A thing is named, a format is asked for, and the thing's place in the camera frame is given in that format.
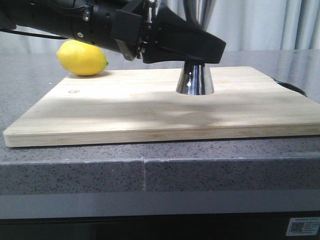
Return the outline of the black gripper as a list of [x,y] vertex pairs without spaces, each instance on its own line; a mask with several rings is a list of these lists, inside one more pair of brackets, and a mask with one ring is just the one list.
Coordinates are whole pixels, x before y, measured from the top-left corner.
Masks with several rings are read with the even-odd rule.
[[75,0],[73,6],[84,7],[71,18],[74,39],[121,53],[128,61],[217,64],[226,47],[166,5],[156,8],[156,0]]

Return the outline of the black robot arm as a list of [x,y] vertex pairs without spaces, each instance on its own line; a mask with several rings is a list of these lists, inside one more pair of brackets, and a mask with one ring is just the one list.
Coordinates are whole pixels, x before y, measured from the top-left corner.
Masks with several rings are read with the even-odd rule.
[[3,0],[2,30],[29,27],[146,64],[217,64],[226,43],[154,0]]

